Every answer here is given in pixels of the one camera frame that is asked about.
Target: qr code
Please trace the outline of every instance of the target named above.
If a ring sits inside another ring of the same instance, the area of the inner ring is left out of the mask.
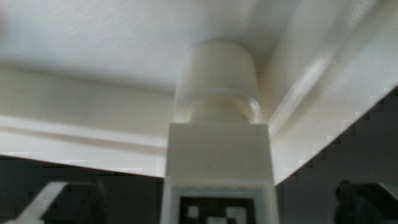
[[[182,197],[180,224],[256,224],[254,199]]]

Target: dark wall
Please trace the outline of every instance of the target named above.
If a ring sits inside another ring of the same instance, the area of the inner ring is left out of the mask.
[[[398,88],[278,186],[283,224],[333,223],[343,179],[398,184]]]
[[[132,223],[132,219],[144,220],[148,224],[159,223],[160,178],[11,157],[0,157],[0,223],[18,217],[50,181],[102,182],[109,224]]]

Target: wall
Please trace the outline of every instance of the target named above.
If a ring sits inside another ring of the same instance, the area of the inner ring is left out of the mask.
[[[397,135],[398,88],[278,186],[283,224],[333,223],[334,190],[343,179],[398,184]]]

